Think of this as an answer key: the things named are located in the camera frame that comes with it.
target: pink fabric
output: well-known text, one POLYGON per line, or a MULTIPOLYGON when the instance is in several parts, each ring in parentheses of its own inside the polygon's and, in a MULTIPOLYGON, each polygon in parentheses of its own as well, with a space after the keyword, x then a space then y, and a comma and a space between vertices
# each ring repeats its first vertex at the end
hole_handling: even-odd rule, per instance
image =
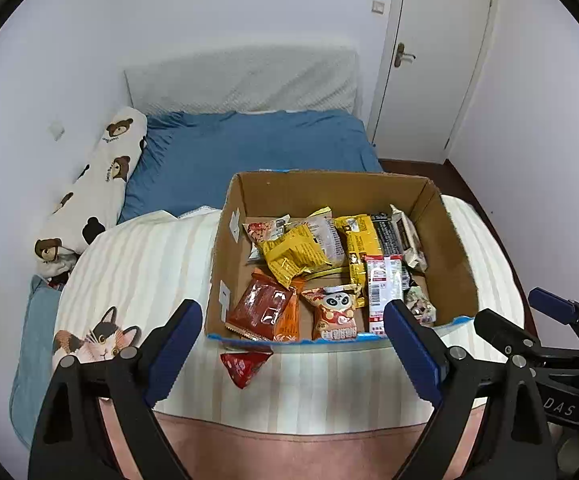
MULTIPOLYGON (((123 475, 140 480, 113 405, 101 402, 101 406, 123 475)), ((482 407, 472 410, 445 479, 454 479, 462 473, 482 415, 482 407)), ((396 474, 425 427, 421 424, 393 430, 304 436, 255 433, 202 420, 156 416, 194 480, 325 480, 349 476, 386 480, 396 474)))

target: door frame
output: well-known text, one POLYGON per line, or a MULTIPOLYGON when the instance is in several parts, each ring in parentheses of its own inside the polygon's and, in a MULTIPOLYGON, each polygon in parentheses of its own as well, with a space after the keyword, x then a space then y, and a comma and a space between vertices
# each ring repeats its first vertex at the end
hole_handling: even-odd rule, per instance
MULTIPOLYGON (((383 107, 383 100, 385 92, 387 91, 387 80, 391 72, 394 53, 396 50, 396 40, 398 38, 398 28, 401 20, 401 13, 403 12, 403 0, 392 0, 389 7, 389 17, 387 19, 387 31, 385 32, 385 43, 383 44, 383 55, 380 60, 380 67, 378 69, 378 78, 376 89, 374 90, 374 98, 372 99, 371 111, 369 113, 369 120, 367 121, 367 138, 369 142, 375 147, 376 129, 378 126, 378 118, 380 117, 381 108, 383 107)), ((463 97, 463 102, 458 110, 458 115, 454 121, 454 125, 449 133, 447 143, 445 144, 443 156, 445 160, 449 156, 452 145, 456 139, 458 130, 460 130, 461 123, 465 117, 465 113, 469 108, 469 103, 476 89, 478 78, 487 57, 487 52, 492 44, 492 32, 495 22, 496 11, 498 9, 498 0, 490 1, 490 9, 487 14, 487 24, 485 25, 485 34, 483 35, 483 42, 481 43, 480 51, 476 59, 476 65, 472 72, 467 91, 463 97)))

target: bear print pillow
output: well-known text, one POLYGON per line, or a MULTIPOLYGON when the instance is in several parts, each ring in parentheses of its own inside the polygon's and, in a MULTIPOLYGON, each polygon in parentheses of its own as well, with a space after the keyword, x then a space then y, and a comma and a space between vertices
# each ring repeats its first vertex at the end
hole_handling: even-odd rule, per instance
POLYGON ((51 278, 71 270, 77 255, 116 225, 146 133, 147 117, 138 110, 125 107, 114 116, 92 159, 38 235, 34 254, 39 275, 51 278))

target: wall outlet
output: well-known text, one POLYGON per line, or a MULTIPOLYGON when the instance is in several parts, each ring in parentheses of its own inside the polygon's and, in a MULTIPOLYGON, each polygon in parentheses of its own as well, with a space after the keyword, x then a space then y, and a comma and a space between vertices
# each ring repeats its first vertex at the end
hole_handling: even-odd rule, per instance
POLYGON ((377 14, 383 14, 385 12, 385 2, 378 2, 377 0, 372 0, 371 11, 377 14))
POLYGON ((52 137, 54 137, 54 140, 60 139, 60 137, 62 137, 64 134, 63 123, 61 123, 60 121, 53 121, 49 125, 49 133, 51 134, 52 137))

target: door handle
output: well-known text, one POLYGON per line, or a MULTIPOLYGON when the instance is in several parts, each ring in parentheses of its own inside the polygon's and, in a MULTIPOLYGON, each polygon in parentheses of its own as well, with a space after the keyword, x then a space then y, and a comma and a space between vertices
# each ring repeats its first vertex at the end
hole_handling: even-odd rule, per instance
POLYGON ((416 56, 413 54, 407 54, 405 52, 405 44, 399 43, 396 47, 396 56, 394 56, 394 68, 400 67, 403 58, 408 59, 409 61, 413 61, 416 59, 416 56))

